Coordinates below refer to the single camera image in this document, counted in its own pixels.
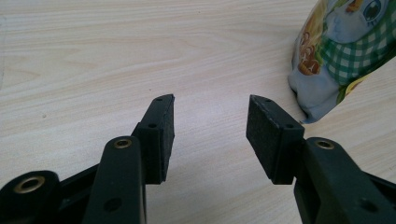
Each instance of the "printed cartoon illustration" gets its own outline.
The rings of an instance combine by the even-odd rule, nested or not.
[[[395,0],[320,0],[296,40],[289,75],[303,122],[332,110],[348,85],[394,57],[395,47]]]

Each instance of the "green checkered pattern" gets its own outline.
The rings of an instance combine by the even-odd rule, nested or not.
[[[376,27],[354,43],[339,44],[323,36],[320,56],[334,80],[345,86],[370,74],[396,55],[396,1]]]

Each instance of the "food package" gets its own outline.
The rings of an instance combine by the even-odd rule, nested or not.
[[[296,39],[288,77],[318,121],[396,55],[396,0],[319,0]]]

